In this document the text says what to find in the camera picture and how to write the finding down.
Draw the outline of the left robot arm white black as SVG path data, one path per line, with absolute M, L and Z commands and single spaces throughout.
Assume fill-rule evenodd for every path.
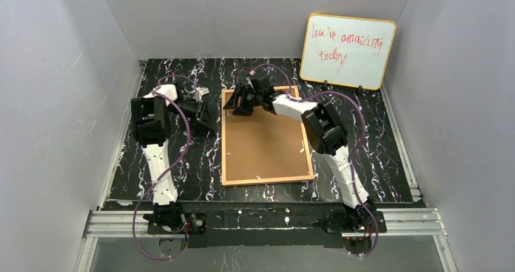
M 186 143 L 192 131 L 214 132 L 216 121 L 209 112 L 206 87 L 196 87 L 193 97 L 177 84 L 162 84 L 150 93 L 131 100 L 132 135 L 143 151 L 151 175 L 152 202 L 157 206 L 177 203 L 179 192 L 171 176 L 168 158 L 172 134 L 171 114 L 185 119 Z

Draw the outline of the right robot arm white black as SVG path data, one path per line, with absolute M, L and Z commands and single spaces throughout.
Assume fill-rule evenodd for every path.
M 252 115 L 255 107 L 301 122 L 311 147 L 328 163 L 338 183 L 343 203 L 357 211 L 372 212 L 374 204 L 353 167 L 347 129 L 331 101 L 314 102 L 313 97 L 295 98 L 276 90 L 263 76 L 236 84 L 223 109 L 238 116 Z

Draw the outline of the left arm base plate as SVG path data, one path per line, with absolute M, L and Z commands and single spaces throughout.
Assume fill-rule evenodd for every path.
M 185 213 L 158 219 L 154 214 L 144 214 L 148 222 L 148 234 L 204 234 L 206 232 L 206 214 Z

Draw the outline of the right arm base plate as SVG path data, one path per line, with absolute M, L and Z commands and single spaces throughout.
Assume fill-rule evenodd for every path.
M 374 214 L 375 220 L 366 216 L 359 222 L 352 216 L 343 211 L 326 212 L 318 225 L 329 234 L 351 233 L 355 237 L 373 236 L 375 233 L 385 233 L 387 231 L 386 220 L 381 212 Z

